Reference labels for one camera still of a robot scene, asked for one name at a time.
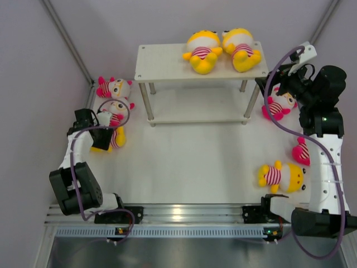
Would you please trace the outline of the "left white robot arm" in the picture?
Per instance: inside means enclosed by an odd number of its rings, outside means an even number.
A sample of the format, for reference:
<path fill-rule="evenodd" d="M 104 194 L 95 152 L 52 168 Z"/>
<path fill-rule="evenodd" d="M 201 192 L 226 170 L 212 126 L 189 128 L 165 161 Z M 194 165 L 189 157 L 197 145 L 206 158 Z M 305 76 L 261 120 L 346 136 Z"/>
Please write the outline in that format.
<path fill-rule="evenodd" d="M 62 213 L 66 216 L 100 213 L 114 223 L 125 219 L 126 209 L 116 193 L 103 193 L 87 163 L 92 148 L 107 151 L 114 127 L 110 112 L 94 113 L 83 108 L 75 111 L 76 121 L 67 131 L 67 149 L 57 170 L 50 172 L 49 181 Z"/>

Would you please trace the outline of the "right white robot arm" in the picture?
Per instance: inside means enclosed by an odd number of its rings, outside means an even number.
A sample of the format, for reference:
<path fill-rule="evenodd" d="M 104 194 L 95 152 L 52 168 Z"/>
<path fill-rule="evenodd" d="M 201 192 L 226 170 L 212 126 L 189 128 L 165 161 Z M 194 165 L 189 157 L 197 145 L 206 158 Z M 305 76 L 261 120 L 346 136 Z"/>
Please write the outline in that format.
<path fill-rule="evenodd" d="M 346 88 L 346 72 L 326 65 L 306 78 L 307 66 L 290 74 L 292 64 L 284 64 L 276 73 L 256 78 L 261 93 L 276 84 L 279 94 L 289 93 L 301 104 L 300 135 L 310 154 L 311 196 L 308 209 L 296 207 L 285 217 L 297 236 L 338 238 L 356 231 L 356 217 L 349 212 L 343 192 L 341 147 L 343 117 L 336 104 Z"/>

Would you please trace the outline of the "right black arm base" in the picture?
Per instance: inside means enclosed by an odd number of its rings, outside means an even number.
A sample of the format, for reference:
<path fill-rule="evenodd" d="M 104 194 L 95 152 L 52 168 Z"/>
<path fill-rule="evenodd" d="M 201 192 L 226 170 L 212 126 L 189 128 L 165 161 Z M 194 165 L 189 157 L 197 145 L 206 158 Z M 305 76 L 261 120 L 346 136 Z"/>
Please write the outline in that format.
<path fill-rule="evenodd" d="M 266 194 L 259 205 L 243 206 L 242 217 L 245 224 L 279 223 L 281 218 L 283 223 L 289 223 L 295 208 L 286 195 Z"/>

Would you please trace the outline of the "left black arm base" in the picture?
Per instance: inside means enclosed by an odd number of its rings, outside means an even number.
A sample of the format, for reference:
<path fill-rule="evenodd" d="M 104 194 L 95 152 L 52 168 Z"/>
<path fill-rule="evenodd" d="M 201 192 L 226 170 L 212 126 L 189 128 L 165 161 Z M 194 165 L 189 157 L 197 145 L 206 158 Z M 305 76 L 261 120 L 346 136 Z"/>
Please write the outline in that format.
<path fill-rule="evenodd" d="M 128 212 L 111 212 L 97 214 L 94 218 L 95 224 L 139 224 L 143 219 L 143 206 L 125 206 L 124 209 L 131 211 L 134 221 Z"/>

